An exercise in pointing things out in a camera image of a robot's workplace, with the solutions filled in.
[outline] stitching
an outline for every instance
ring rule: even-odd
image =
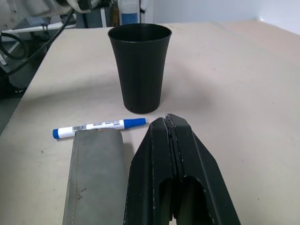
[[[73,215],[72,215],[72,225],[74,224],[74,214],[75,214],[75,204],[76,204],[76,190],[77,190],[77,168],[78,168],[78,156],[79,156],[79,143],[77,142],[77,156],[76,156],[76,170],[75,170],[75,186],[74,186],[74,199],[73,199]]]

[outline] blue object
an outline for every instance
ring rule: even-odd
[[[54,129],[53,130],[53,137],[55,138],[55,139],[59,139],[60,137],[58,136],[58,129]]]
[[[124,129],[133,128],[146,124],[145,118],[124,120]]]
[[[137,23],[137,13],[122,13],[122,25]]]

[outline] blue marker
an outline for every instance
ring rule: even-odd
[[[133,128],[146,124],[145,118],[128,119],[128,120],[116,120],[104,123],[94,123],[75,127],[64,127],[53,130],[53,137],[55,139],[61,139],[65,137],[74,137],[77,130],[92,130],[102,128],[114,128],[117,130]]]

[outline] white wall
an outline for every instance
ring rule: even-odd
[[[259,0],[155,0],[156,23],[251,20]]]
[[[142,0],[146,23],[262,20],[300,34],[300,0]]]
[[[260,20],[300,34],[300,0],[261,0]]]

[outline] cup rim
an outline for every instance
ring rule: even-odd
[[[170,33],[169,35],[167,35],[166,37],[163,37],[163,38],[160,38],[160,39],[156,39],[156,40],[148,40],[148,41],[126,41],[126,40],[121,40],[121,39],[118,39],[118,38],[114,38],[111,36],[111,32],[114,31],[114,30],[118,30],[120,29],[120,27],[125,27],[125,26],[152,26],[152,27],[162,27],[166,30],[168,30]],[[166,26],[162,26],[162,25],[159,25],[159,24],[154,24],[154,23],[131,23],[131,24],[125,24],[125,25],[120,25],[120,26],[117,26],[117,27],[113,27],[111,28],[108,33],[107,33],[108,37],[111,39],[111,40],[115,40],[115,41],[120,41],[120,42],[126,42],[126,43],[145,43],[145,42],[157,42],[157,41],[162,41],[162,40],[165,40],[167,38],[169,38],[171,35],[172,35],[172,31],[166,27]]]

